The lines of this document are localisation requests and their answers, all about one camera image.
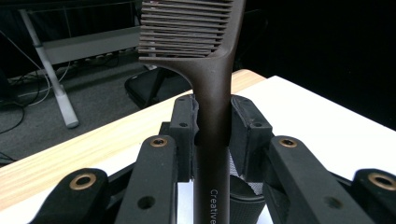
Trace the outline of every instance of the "dark background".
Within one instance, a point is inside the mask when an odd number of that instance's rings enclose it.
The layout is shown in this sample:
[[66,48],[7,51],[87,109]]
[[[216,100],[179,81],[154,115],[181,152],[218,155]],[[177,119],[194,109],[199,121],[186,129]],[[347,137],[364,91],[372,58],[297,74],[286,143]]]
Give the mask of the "dark background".
[[[396,3],[394,0],[247,0],[262,20],[247,20],[244,68],[280,76],[396,130]],[[125,5],[68,10],[72,36],[134,25]],[[41,40],[68,37],[63,11],[36,13]],[[39,62],[15,9],[0,9],[0,29]],[[6,77],[35,70],[0,35]]]

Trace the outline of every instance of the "gray carpet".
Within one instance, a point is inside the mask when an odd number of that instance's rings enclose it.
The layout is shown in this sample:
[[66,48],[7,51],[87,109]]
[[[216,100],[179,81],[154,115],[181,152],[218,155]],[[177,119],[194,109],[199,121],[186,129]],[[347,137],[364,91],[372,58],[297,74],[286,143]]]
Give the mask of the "gray carpet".
[[[73,66],[61,82],[76,111],[79,126],[74,129],[65,127],[51,92],[40,104],[24,108],[24,120],[18,127],[0,134],[0,152],[20,160],[139,110],[124,89],[124,82],[129,77],[146,71],[137,62],[134,51],[122,52],[110,60],[105,57],[83,63]],[[46,88],[44,85],[45,82],[42,82],[41,89]],[[18,92],[36,90],[34,82],[18,87]],[[43,95],[44,92],[40,93],[37,100]],[[20,108],[0,107],[0,131],[15,125],[20,118]]]

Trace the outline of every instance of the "black comb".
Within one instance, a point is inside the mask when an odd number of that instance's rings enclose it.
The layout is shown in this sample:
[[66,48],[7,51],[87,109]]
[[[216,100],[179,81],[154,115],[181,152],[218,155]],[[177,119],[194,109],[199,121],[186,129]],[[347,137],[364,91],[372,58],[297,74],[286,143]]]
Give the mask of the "black comb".
[[144,0],[141,63],[181,74],[199,104],[194,223],[229,223],[231,73],[245,0]]

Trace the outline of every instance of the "comb teeth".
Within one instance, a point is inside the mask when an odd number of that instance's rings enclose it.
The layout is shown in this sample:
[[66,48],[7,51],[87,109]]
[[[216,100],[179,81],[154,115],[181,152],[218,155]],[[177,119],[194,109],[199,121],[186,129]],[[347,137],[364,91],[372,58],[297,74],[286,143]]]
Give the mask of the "comb teeth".
[[219,48],[232,0],[144,0],[139,52],[204,58]]

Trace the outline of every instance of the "comb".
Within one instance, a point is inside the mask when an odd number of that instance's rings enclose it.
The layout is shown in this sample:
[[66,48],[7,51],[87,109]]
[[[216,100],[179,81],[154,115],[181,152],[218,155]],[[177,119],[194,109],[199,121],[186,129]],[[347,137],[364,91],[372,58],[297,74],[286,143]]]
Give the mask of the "comb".
[[198,102],[194,223],[229,223],[231,73],[245,0],[144,0],[141,63],[186,78]]

